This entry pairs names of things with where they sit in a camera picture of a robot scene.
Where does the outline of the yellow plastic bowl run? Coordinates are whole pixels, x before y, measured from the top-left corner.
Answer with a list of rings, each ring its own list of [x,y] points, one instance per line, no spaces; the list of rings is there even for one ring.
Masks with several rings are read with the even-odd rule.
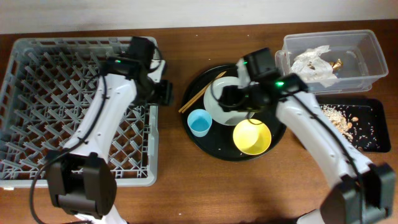
[[[266,152],[272,142],[272,134],[267,125],[257,119],[245,119],[233,130],[234,145],[250,156]]]

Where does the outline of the light blue plastic cup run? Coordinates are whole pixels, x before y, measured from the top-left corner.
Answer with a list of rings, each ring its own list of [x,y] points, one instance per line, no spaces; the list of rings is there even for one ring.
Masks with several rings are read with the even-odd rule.
[[[187,118],[187,124],[192,134],[198,138],[204,137],[209,132],[213,119],[211,114],[203,109],[193,110]]]

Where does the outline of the white paper napkin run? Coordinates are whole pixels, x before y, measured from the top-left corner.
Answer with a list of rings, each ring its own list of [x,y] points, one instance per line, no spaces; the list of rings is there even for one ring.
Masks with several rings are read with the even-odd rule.
[[[329,62],[320,56],[330,51],[329,45],[322,45],[314,49],[307,49],[294,58],[290,73],[296,73],[303,81],[318,81],[325,88],[337,82],[333,68]]]

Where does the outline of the gold foil wrapper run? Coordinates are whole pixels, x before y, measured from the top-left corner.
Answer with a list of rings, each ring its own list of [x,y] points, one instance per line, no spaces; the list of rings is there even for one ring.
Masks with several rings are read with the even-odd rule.
[[[340,58],[338,58],[337,61],[330,62],[330,65],[331,65],[333,71],[335,72],[343,67],[343,61]]]

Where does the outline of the peanut shells and rice waste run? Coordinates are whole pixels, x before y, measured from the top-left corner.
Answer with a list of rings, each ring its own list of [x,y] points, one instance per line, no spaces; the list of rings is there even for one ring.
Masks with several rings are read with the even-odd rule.
[[[367,106],[320,105],[323,114],[335,128],[359,151],[377,151],[376,128],[369,118],[373,110]]]

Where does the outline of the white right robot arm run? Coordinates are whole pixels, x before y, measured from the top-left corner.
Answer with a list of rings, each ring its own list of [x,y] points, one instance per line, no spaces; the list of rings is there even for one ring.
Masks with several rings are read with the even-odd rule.
[[[226,86],[218,104],[225,111],[275,107],[276,118],[321,168],[331,191],[320,208],[296,218],[296,223],[376,223],[392,215],[396,184],[392,167],[375,165],[343,137],[298,75]]]

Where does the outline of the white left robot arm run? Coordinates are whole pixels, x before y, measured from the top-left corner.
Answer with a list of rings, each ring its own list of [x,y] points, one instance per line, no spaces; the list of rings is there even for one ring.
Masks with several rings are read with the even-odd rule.
[[[109,57],[99,69],[93,101],[61,151],[50,151],[44,165],[54,207],[79,223],[125,223],[114,204],[117,183],[108,166],[116,130],[130,105],[169,105],[172,84],[163,80],[164,59]]]

